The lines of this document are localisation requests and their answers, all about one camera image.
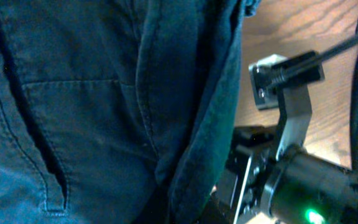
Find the glowing light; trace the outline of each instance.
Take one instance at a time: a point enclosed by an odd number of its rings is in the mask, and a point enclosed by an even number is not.
[[[312,209],[306,211],[306,218],[312,224],[326,224],[324,217]]]

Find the wooden table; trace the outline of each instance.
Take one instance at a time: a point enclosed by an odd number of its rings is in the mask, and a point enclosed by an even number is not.
[[[242,80],[236,125],[271,125],[278,110],[259,112],[248,64],[271,54],[292,57],[322,51],[354,34],[358,0],[262,0],[256,16],[244,20]],[[305,147],[323,159],[350,167],[349,112],[358,48],[324,63],[324,82],[309,86],[313,116]],[[259,215],[249,223],[274,223]]]

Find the blue denim garment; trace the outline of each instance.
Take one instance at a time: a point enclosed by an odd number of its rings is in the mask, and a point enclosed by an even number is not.
[[[157,187],[196,219],[258,3],[0,0],[0,223],[130,223]]]

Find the black cylinder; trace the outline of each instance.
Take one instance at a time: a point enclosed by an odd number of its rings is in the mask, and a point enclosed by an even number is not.
[[[270,213],[287,223],[358,223],[358,184],[343,167],[306,153],[277,166]]]

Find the green light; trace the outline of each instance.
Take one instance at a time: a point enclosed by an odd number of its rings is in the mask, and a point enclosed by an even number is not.
[[[306,211],[306,219],[312,224],[325,224],[326,220],[317,211],[309,209]]]

